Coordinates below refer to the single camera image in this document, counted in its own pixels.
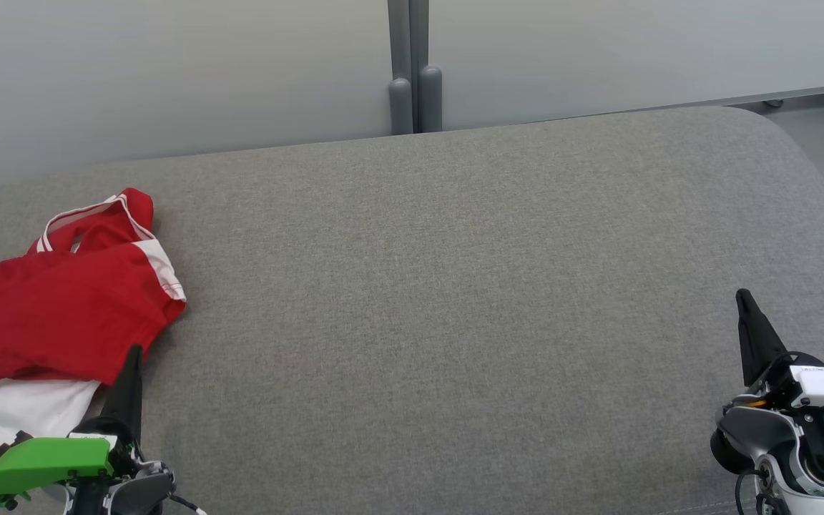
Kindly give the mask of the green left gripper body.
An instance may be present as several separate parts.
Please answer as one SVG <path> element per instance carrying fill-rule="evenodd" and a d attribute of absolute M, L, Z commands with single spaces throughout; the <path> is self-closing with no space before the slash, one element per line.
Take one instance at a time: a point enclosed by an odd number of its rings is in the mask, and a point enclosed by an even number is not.
<path fill-rule="evenodd" d="M 100 421 L 83 421 L 63 437 L 20 434 L 0 446 L 0 506 L 13 509 L 19 496 L 62 486 L 67 514 L 108 514 L 112 492 L 134 475 L 139 443 L 108 434 Z"/>

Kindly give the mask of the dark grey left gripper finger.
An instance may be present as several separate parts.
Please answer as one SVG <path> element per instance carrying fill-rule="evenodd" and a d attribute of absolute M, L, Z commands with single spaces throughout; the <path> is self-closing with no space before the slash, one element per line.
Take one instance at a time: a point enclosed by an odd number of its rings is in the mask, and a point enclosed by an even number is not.
<path fill-rule="evenodd" d="M 143 356 L 142 346 L 129 348 L 123 368 L 106 396 L 100 423 L 108 434 L 123 438 L 141 436 Z"/>

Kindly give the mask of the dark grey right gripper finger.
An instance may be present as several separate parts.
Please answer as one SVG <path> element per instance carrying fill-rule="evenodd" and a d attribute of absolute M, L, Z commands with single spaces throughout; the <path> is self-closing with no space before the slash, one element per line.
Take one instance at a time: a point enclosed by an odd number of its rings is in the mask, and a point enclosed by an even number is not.
<path fill-rule="evenodd" d="M 735 301 L 743 384 L 745 387 L 752 387 L 765 369 L 788 350 L 751 291 L 737 290 Z"/>

